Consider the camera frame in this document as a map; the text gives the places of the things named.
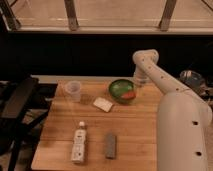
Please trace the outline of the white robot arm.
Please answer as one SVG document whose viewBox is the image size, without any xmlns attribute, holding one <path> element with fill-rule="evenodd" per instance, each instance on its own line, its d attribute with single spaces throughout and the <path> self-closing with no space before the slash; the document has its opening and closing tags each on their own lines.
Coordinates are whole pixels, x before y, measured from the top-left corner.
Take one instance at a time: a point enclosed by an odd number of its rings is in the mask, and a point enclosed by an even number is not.
<svg viewBox="0 0 213 171">
<path fill-rule="evenodd" d="M 212 109 L 191 88 L 157 65 L 155 49 L 133 54 L 134 83 L 151 80 L 163 93 L 157 110 L 157 171 L 209 171 L 204 128 Z"/>
</svg>

